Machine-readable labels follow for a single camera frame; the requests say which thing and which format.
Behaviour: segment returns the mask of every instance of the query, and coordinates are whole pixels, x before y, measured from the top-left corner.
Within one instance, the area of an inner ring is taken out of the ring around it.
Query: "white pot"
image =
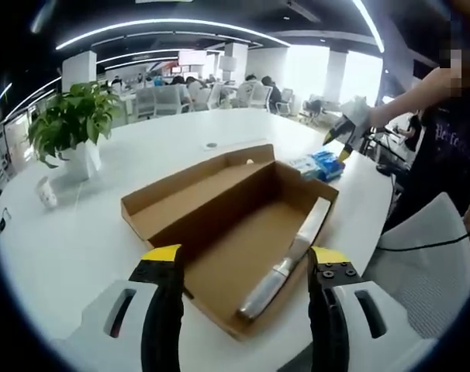
[[[68,177],[74,181],[85,181],[92,177],[101,168],[101,157],[98,147],[91,141],[79,143],[77,149],[66,149],[62,157]]]

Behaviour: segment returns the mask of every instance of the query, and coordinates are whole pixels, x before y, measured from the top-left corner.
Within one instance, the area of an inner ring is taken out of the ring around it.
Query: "window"
[[[325,46],[292,45],[287,54],[285,86],[304,99],[323,95],[329,56],[330,48]]]
[[[354,96],[366,97],[374,106],[380,88],[383,59],[367,54],[349,52],[345,62],[344,81],[340,90],[340,103],[350,101]]]

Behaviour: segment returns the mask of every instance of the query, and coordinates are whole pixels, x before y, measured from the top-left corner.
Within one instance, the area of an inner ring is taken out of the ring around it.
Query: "cardboard box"
[[[148,250],[182,244],[186,294],[243,339],[275,318],[305,274],[306,259],[256,320],[241,319],[237,309],[283,258],[317,198],[332,204],[326,224],[337,195],[318,180],[302,180],[265,145],[225,153],[135,191],[122,199],[122,215]]]

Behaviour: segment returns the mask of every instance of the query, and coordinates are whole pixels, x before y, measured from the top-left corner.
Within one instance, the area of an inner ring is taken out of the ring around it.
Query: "ceiling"
[[[384,12],[395,23],[409,48],[438,60],[438,46],[448,23],[425,0],[363,0],[372,13]],[[273,33],[284,30],[323,30],[372,36],[352,0],[193,0],[192,2],[148,2],[135,0],[36,0],[26,1],[14,19],[19,31],[16,48],[5,54],[7,74],[1,86],[13,86],[0,102],[7,112],[41,85],[58,76],[62,61],[91,49],[98,60],[145,50],[205,49],[230,41],[246,40],[250,47],[281,47],[273,40],[240,30],[212,25],[161,23],[111,29],[55,50],[58,44],[101,27],[138,19],[202,19]],[[27,29],[37,16],[36,32]],[[290,43],[320,43],[319,40],[289,38]],[[334,40],[326,40],[333,45]],[[379,53],[371,44],[356,43],[366,53]],[[171,56],[163,53],[154,57]],[[132,57],[110,61],[103,67],[124,63]]]

